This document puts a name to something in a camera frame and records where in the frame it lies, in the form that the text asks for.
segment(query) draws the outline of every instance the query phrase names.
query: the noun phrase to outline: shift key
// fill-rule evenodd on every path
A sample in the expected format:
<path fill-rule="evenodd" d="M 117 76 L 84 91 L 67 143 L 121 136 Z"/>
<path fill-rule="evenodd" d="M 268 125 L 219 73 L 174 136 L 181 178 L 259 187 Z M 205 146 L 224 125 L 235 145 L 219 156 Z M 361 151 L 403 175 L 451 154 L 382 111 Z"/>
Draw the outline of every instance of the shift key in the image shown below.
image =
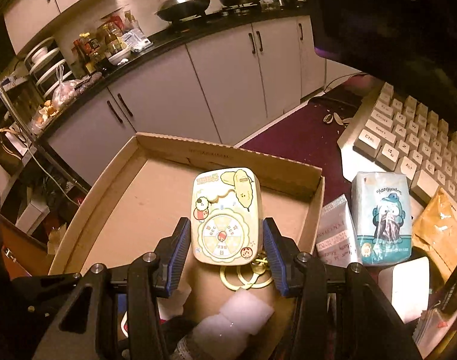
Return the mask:
<path fill-rule="evenodd" d="M 385 143 L 388 143 L 390 146 L 395 146 L 395 135 L 392 134 L 390 131 L 386 130 L 385 128 L 381 127 L 380 125 L 376 124 L 373 120 L 367 120 L 365 123 L 365 127 L 368 128 L 370 131 L 373 131 L 381 140 L 382 147 Z"/>
<path fill-rule="evenodd" d="M 375 123 L 379 124 L 380 126 L 382 126 L 383 128 L 392 131 L 393 120 L 391 120 L 389 117 L 385 116 L 381 112 L 377 111 L 376 109 L 374 109 L 370 114 L 370 119 L 373 120 Z"/>

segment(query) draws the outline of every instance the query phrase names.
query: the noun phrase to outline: white plate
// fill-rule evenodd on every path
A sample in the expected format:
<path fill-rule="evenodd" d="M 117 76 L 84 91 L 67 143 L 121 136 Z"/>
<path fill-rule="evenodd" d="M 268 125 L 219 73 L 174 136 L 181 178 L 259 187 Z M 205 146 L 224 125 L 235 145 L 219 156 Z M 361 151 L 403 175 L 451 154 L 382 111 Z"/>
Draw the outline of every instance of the white plate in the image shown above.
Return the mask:
<path fill-rule="evenodd" d="M 52 66 L 48 71 L 45 72 L 45 74 L 40 78 L 40 80 L 37 81 L 37 86 L 40 86 L 47 78 L 49 78 L 52 74 L 55 74 L 55 69 L 57 69 L 57 66 L 60 66 L 65 63 L 65 59 L 62 61 L 57 62 L 54 66 Z"/>
<path fill-rule="evenodd" d="M 37 73 L 40 69 L 42 69 L 52 58 L 55 57 L 55 55 L 60 51 L 60 49 L 54 48 L 53 50 L 50 50 L 47 54 L 45 54 L 40 61 L 38 61 L 32 68 L 30 69 L 29 74 L 32 73 Z"/>
<path fill-rule="evenodd" d="M 41 47 L 45 46 L 45 45 L 48 45 L 50 44 L 50 42 L 52 42 L 52 40 L 54 40 L 55 38 L 53 36 L 51 36 L 50 38 L 47 38 L 47 39 L 44 39 L 42 42 L 40 42 L 37 46 L 35 46 L 32 50 L 30 50 L 27 54 L 27 56 L 25 57 L 24 59 L 24 63 L 27 62 L 27 60 L 29 58 L 31 58 L 35 52 L 40 49 Z"/>
<path fill-rule="evenodd" d="M 69 71 L 67 74 L 64 74 L 64 76 L 62 77 L 62 80 L 65 81 L 65 79 L 72 74 L 72 71 Z M 50 89 L 48 91 L 45 92 L 44 94 L 44 100 L 47 99 L 47 97 L 53 92 L 55 91 L 55 88 L 57 87 L 57 85 L 59 85 L 59 81 L 57 81 L 54 85 L 52 85 L 50 87 Z"/>

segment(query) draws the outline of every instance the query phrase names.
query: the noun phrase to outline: tissue pack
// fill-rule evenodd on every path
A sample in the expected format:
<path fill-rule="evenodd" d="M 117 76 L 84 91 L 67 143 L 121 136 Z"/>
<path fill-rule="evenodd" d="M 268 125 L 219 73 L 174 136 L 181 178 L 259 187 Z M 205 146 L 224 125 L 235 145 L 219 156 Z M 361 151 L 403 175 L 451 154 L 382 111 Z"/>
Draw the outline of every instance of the tissue pack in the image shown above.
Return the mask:
<path fill-rule="evenodd" d="M 412 216 L 404 175 L 357 173 L 352 182 L 352 218 L 364 265 L 395 264 L 410 257 Z"/>

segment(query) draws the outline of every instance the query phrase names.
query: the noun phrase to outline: food package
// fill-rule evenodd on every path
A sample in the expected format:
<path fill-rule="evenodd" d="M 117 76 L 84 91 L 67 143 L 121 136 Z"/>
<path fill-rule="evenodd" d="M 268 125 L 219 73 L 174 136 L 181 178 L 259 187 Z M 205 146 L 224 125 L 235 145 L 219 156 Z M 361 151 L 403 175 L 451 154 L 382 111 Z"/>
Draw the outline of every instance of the food package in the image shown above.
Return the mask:
<path fill-rule="evenodd" d="M 352 183 L 352 218 L 362 263 L 400 263 L 412 252 L 407 178 L 397 173 L 359 172 Z"/>
<path fill-rule="evenodd" d="M 457 220 L 442 188 L 416 219 L 412 233 L 413 246 L 426 252 L 446 282 L 457 266 Z"/>
<path fill-rule="evenodd" d="M 322 208 L 315 246 L 326 264 L 347 268 L 350 263 L 362 262 L 345 195 Z"/>

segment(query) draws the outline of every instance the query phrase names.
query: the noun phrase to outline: white foam block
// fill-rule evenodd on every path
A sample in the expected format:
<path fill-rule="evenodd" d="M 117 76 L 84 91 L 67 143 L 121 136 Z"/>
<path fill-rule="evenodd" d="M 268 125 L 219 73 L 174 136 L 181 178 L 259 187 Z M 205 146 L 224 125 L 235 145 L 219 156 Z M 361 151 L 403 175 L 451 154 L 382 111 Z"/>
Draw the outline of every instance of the white foam block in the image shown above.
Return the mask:
<path fill-rule="evenodd" d="M 428 257 L 382 270 L 378 284 L 404 323 L 419 318 L 429 303 Z"/>

